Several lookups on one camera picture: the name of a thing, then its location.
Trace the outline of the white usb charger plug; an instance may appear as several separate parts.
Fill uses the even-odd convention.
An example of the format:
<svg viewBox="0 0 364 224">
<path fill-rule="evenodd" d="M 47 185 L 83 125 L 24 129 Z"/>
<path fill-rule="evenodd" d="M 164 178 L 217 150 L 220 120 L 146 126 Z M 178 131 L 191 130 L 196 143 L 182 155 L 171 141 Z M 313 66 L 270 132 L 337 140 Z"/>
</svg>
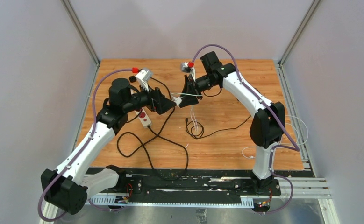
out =
<svg viewBox="0 0 364 224">
<path fill-rule="evenodd" d="M 173 101 L 176 103 L 177 107 L 180 107 L 180 104 L 182 102 L 182 98 L 181 97 L 176 97 L 176 98 L 174 97 Z"/>
</svg>

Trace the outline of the white red power strip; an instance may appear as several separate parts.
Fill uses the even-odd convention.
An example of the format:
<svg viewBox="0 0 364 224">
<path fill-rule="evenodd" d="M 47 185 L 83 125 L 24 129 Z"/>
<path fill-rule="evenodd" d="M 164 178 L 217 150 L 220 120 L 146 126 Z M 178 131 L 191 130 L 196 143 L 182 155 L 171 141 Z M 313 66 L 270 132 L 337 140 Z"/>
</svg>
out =
<svg viewBox="0 0 364 224">
<path fill-rule="evenodd" d="M 139 111 L 136 112 L 136 114 L 138 116 L 137 118 L 140 120 L 144 128 L 148 128 L 152 125 L 151 119 L 149 118 L 144 108 L 141 108 Z"/>
</svg>

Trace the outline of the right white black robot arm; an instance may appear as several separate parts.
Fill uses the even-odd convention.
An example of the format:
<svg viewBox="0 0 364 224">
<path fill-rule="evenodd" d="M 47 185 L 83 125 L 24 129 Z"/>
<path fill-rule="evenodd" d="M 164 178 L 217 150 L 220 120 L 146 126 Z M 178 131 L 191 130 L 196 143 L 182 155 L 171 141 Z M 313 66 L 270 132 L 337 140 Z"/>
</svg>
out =
<svg viewBox="0 0 364 224">
<path fill-rule="evenodd" d="M 237 70 L 237 66 L 222 64 L 215 52 L 200 58 L 206 74 L 196 78 L 193 62 L 182 62 L 180 70 L 185 73 L 180 108 L 196 105 L 204 91 L 219 86 L 230 92 L 253 117 L 249 130 L 256 145 L 255 164 L 252 170 L 250 188 L 262 195 L 274 179 L 273 153 L 285 132 L 285 107 L 281 102 L 273 103 L 253 88 Z"/>
</svg>

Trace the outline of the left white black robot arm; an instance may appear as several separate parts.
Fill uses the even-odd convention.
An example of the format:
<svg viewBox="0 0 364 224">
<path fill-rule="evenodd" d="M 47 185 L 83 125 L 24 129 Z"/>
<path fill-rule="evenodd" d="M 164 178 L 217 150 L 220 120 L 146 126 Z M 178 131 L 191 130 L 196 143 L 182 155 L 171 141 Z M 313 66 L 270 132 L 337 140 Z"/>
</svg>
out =
<svg viewBox="0 0 364 224">
<path fill-rule="evenodd" d="M 176 107 L 176 102 L 167 98 L 159 88 L 151 88 L 146 82 L 131 93 L 134 86 L 126 78 L 112 81 L 109 96 L 102 109 L 94 112 L 91 129 L 73 152 L 54 170 L 46 169 L 41 174 L 43 193 L 37 210 L 42 215 L 42 203 L 48 202 L 65 213 L 78 213 L 86 201 L 101 191 L 111 188 L 116 193 L 126 189 L 127 180 L 119 167 L 109 165 L 97 174 L 85 177 L 99 152 L 118 134 L 128 121 L 128 113 L 146 107 L 161 115 Z"/>
</svg>

